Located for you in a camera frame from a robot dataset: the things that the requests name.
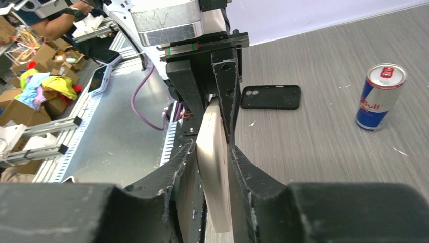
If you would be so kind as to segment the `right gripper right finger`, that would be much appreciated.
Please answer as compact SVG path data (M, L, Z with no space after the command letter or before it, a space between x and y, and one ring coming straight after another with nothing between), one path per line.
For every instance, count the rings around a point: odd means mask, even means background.
M285 185L228 151L235 242L428 242L428 202L411 186Z

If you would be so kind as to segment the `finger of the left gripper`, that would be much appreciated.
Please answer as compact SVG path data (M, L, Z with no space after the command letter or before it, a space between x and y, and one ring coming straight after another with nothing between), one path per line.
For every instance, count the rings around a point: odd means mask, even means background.
M185 107L192 113L183 121L182 134L198 134L205 112L201 92L188 60L174 61L166 65L166 74L183 98Z
M237 50L225 48L213 51L211 64L227 143L234 144L234 118L238 113L237 99L239 93Z

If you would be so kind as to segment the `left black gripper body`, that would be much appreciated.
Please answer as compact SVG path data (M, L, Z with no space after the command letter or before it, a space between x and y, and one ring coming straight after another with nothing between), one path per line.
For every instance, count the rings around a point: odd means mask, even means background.
M165 44L159 49L163 51L161 60L166 63L189 60L191 70L200 90L206 94L217 94L215 76L212 70L211 53L225 48L235 48L238 56L238 84L242 76L242 48L249 46L247 32L234 30L232 34L218 32L201 36L196 39Z

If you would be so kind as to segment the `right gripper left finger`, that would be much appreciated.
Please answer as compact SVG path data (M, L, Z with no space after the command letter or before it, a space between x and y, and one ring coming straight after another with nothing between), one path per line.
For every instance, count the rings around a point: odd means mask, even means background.
M196 143L139 181L1 184L1 242L203 242Z

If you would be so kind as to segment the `black phone case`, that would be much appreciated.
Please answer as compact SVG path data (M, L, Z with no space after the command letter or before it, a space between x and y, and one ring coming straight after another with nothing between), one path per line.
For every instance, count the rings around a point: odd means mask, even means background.
M242 109L297 110L301 88L298 85L246 86L240 100Z

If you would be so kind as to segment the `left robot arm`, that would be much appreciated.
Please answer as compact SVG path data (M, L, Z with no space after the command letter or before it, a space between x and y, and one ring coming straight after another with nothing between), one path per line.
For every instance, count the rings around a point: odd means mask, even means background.
M191 116L184 136L198 133L208 95L219 98L228 143L234 143L246 32L231 30L227 1L104 1L103 11L166 81Z

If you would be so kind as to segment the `person forearm in background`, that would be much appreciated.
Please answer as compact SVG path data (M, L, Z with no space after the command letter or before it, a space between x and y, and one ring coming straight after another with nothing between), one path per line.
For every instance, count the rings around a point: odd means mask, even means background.
M55 13L46 18L40 18L35 12L23 10L16 11L16 14L28 25L37 35L48 40L56 40L64 35L71 36L75 17L70 14Z

